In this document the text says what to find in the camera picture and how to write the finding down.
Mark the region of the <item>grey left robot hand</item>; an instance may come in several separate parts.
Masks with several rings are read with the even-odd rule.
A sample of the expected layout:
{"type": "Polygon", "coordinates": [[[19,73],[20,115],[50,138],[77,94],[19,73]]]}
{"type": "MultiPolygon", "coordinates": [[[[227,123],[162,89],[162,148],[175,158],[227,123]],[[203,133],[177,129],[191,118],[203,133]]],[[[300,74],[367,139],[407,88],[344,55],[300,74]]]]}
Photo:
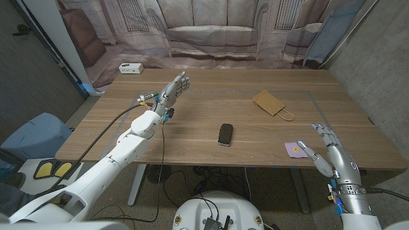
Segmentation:
{"type": "Polygon", "coordinates": [[[176,99],[190,87],[190,79],[181,72],[159,94],[158,102],[151,108],[159,116],[163,116],[175,103],[176,99]]]}

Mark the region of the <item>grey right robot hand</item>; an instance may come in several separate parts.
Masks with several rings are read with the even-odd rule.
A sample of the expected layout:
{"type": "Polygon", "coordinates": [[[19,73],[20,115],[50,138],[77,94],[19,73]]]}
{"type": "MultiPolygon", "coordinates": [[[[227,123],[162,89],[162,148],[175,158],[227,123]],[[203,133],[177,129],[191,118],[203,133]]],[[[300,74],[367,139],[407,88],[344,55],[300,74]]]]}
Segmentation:
{"type": "Polygon", "coordinates": [[[322,137],[328,150],[327,156],[330,163],[315,153],[302,140],[296,142],[298,147],[312,159],[313,164],[322,175],[334,178],[338,185],[351,184],[360,187],[362,180],[359,168],[351,154],[343,147],[337,134],[331,128],[321,124],[313,124],[313,129],[322,137]]]}

